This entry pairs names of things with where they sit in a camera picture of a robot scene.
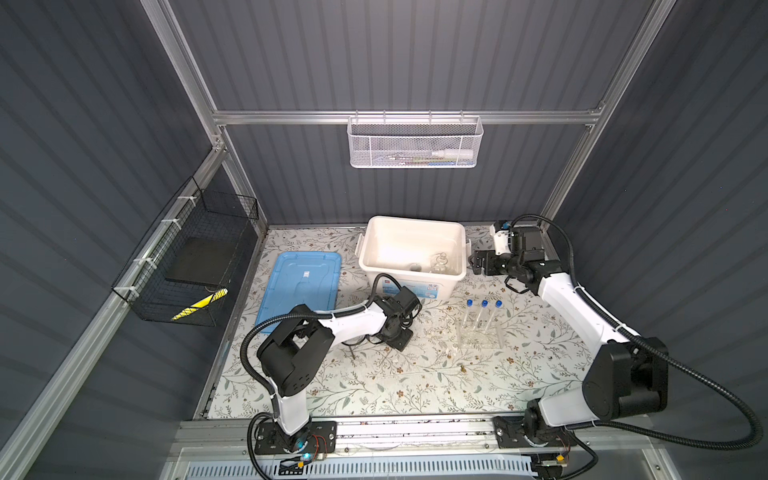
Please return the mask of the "blue capped test tube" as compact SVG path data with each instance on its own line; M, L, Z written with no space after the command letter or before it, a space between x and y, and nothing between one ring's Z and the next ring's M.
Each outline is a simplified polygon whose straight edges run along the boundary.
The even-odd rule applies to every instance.
M463 316L457 323L457 332L459 337L461 337L464 334L472 312L473 312L473 300L467 299L466 306L464 307L464 311L463 311Z
M488 318L488 323L486 324L486 327L484 329L485 333L487 333L491 329L491 326L494 324L494 321L496 320L496 317L497 317L499 311L501 310L502 306L503 306L503 301L502 300L497 300L495 302L494 308L490 312L490 316Z
M483 322L483 315L485 314L487 307L488 307L488 300L487 299L482 300L480 303L480 306L478 307L477 315L473 325L474 330L478 330L480 328L480 325Z

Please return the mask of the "white plastic storage bin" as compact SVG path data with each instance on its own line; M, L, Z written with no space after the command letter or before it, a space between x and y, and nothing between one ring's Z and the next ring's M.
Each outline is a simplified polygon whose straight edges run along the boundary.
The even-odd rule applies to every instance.
M450 256L454 275L430 272L431 257L439 252ZM464 280L470 253L471 240L459 223L388 216L371 218L355 249L369 281L387 273L418 297L437 301L448 300ZM423 271L411 272L412 263Z

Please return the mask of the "clear glass flask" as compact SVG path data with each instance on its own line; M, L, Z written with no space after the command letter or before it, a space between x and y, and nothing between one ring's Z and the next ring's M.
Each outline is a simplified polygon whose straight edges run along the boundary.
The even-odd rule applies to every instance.
M431 257L430 272L439 275L454 275L451 258L446 252L439 252Z

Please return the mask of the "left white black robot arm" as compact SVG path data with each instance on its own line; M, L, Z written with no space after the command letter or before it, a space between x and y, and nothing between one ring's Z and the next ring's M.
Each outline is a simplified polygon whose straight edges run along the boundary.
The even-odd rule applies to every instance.
M403 350L422 310L419 298L401 287L393 296L373 293L362 304L319 312L301 304L255 326L243 339L240 362L267 391L270 418L285 448L302 450L311 435L306 389L328 353L352 340L378 340Z

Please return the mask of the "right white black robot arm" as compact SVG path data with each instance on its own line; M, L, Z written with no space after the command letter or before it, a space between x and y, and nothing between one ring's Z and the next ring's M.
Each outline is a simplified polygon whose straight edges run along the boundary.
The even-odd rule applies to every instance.
M523 293L541 298L592 354L592 364L579 388L527 404L520 427L526 439L539 446L559 432L606 427L696 449L737 451L758 445L764 429L754 410L726 387L672 358L661 340L641 335L602 306L577 279L571 242L566 244L564 261L546 255L539 243L543 225L559 234L565 232L541 215L500 220L490 228L492 248L476 250L468 258L474 273L502 276L510 291L521 284ZM671 369L733 405L746 419L748 433L733 440L702 440L626 423L628 417L666 408Z

